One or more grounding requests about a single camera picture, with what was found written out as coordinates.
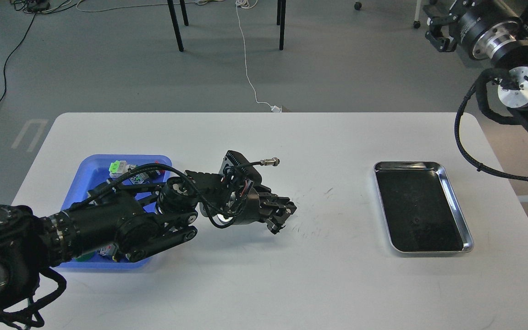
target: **black table leg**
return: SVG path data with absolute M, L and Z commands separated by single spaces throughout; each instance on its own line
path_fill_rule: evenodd
M 185 6 L 185 0 L 179 0 L 182 11 L 182 21 L 185 23 L 185 27 L 189 26 L 189 19 L 187 17 L 187 7 Z
M 285 15 L 286 15 L 286 0 L 280 0 L 280 46 L 279 50 L 285 48 Z
M 276 4 L 276 25 L 281 24 L 281 0 L 278 0 Z
M 172 19 L 172 27 L 174 27 L 174 35 L 176 36 L 176 43 L 178 44 L 178 50 L 184 51 L 182 46 L 181 31 L 178 29 L 178 20 L 176 20 L 176 12 L 174 11 L 174 2 L 167 0 L 168 10 L 170 11 L 170 19 Z

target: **gray floor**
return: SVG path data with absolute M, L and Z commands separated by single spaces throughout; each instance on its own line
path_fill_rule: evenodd
M 53 6 L 59 3 L 52 0 Z M 82 7 L 149 3 L 159 1 L 88 0 Z M 507 3 L 517 12 L 524 7 L 522 1 Z M 362 11 L 353 4 L 288 0 L 283 51 L 277 49 L 276 1 L 260 0 L 256 8 L 240 11 L 249 75 L 260 100 L 290 111 L 456 111 L 490 65 L 470 61 L 462 52 L 436 52 L 424 38 L 425 15 L 423 27 L 411 27 L 414 0 L 364 0 Z M 8 63 L 8 92 L 0 105 L 0 203 L 12 202 L 46 132 L 62 113 L 269 111 L 254 102 L 245 77 L 233 1 L 187 9 L 191 25 L 181 26 L 184 53 L 176 48 L 167 6 L 103 13 L 72 8 L 36 17 Z M 4 61 L 30 20 L 31 15 L 0 1 L 0 94 Z M 469 112 L 503 168 L 528 175 L 524 130 L 482 118 L 475 104 Z M 37 138 L 39 128 L 44 131 Z M 217 129 L 226 128 L 214 127 L 214 134 Z M 513 187 L 528 195 L 528 184 L 514 182 Z

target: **blue tray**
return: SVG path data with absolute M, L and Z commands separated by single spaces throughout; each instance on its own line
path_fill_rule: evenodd
M 75 178 L 69 188 L 69 192 L 66 195 L 64 203 L 62 203 L 62 209 L 67 209 L 73 203 L 77 203 L 87 198 L 87 191 L 95 188 L 98 184 L 105 182 L 109 177 L 109 165 L 116 160 L 125 160 L 128 164 L 143 165 L 147 163 L 154 163 L 155 161 L 172 166 L 172 161 L 166 156 L 161 155 L 140 155 L 140 154 L 95 154 L 87 157 L 82 161 L 75 174 Z M 166 182 L 170 172 L 165 172 L 153 182 Z M 129 180 L 123 182 L 123 184 L 131 184 Z M 136 198 L 141 199 L 148 196 L 149 193 L 138 194 Z M 145 211 L 153 212 L 154 203 L 146 205 Z M 95 253 L 94 257 L 88 261 L 75 261 L 71 260 L 66 263 L 62 263 L 58 267 L 62 268 L 81 268 L 81 269 L 103 269 L 103 270 L 120 270 L 120 269 L 133 269 L 138 268 L 149 261 L 149 258 L 138 261 L 137 263 L 130 263 L 124 259 L 119 263 L 115 261 L 101 257 L 98 253 Z

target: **stainless steel tray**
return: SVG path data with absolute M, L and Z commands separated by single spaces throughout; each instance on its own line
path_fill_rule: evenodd
M 442 165 L 382 161 L 374 166 L 374 176 L 396 251 L 434 257 L 472 250 L 472 235 Z

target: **green object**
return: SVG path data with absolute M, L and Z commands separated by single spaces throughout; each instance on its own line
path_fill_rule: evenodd
M 114 161 L 109 165 L 109 173 L 117 173 L 117 170 L 119 169 L 119 160 Z
M 95 255 L 95 251 L 81 255 L 79 258 L 75 258 L 76 261 L 82 263 L 82 261 L 88 261 Z

